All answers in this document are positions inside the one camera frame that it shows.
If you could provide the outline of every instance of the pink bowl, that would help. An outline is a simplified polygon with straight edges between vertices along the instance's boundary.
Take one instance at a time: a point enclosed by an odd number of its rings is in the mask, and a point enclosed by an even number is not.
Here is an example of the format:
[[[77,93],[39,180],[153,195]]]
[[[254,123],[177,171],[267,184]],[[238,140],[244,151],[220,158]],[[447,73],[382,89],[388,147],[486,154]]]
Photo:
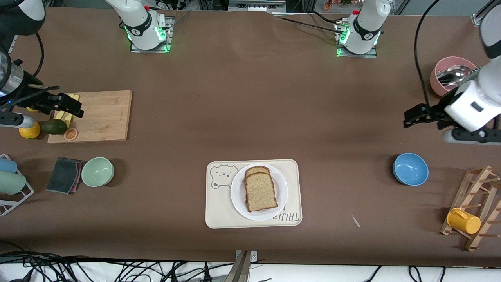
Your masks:
[[[470,69],[476,68],[476,66],[473,65],[472,62],[460,57],[446,57],[438,61],[438,63],[436,64],[435,68],[433,68],[433,71],[431,72],[430,75],[431,89],[433,89],[433,91],[435,91],[435,93],[437,93],[438,96],[442,97],[445,93],[453,90],[456,86],[443,86],[442,84],[440,84],[437,78],[437,73],[455,65],[464,65]]]

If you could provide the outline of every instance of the tabletop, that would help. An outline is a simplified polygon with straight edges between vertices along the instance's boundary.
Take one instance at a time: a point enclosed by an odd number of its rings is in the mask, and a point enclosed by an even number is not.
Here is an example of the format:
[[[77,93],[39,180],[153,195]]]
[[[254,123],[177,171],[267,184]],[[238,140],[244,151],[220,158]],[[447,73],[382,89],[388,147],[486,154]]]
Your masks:
[[[390,16],[378,58],[360,59],[337,57],[332,32],[266,13],[189,12],[170,53],[131,54],[114,10],[47,8],[38,77],[65,92],[132,90],[128,140],[47,144],[0,129],[0,153],[36,192],[0,218],[0,239],[92,257],[232,261],[253,249],[264,262],[501,266],[498,239],[469,252],[462,236],[439,234],[465,170],[499,167],[501,148],[446,144],[434,124],[402,126],[423,102],[418,21]],[[487,63],[469,17],[427,17],[418,51],[425,77],[447,56]],[[34,36],[18,38],[12,56],[28,72],[39,55]],[[405,152],[427,161],[422,186],[394,179],[392,161]],[[106,157],[115,178],[75,195],[45,191],[58,157]],[[208,228],[206,166],[269,159],[299,164],[301,224]]]

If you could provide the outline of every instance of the blue bowl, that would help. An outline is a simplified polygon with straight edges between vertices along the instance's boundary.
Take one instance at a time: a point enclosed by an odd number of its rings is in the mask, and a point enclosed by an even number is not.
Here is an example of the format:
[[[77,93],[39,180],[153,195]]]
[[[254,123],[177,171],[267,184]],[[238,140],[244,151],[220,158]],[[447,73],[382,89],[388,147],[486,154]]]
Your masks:
[[[405,185],[419,186],[428,179],[428,166],[422,157],[404,153],[393,163],[393,174]]]

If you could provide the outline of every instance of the metal spoon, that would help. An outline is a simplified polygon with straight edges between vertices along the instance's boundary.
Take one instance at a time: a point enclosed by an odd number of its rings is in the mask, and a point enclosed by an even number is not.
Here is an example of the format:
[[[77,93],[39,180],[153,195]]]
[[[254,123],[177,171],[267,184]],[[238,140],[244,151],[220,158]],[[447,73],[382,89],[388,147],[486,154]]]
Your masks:
[[[443,86],[458,85],[472,73],[467,66],[456,65],[437,73],[437,78]]]

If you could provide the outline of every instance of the green bowl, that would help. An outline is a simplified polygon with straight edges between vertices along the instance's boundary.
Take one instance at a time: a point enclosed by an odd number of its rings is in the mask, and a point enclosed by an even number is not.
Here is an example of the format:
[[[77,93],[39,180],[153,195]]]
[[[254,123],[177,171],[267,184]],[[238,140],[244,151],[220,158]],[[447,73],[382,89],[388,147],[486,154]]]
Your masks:
[[[108,184],[115,175],[111,162],[102,157],[88,161],[82,169],[82,181],[89,187],[99,187]]]

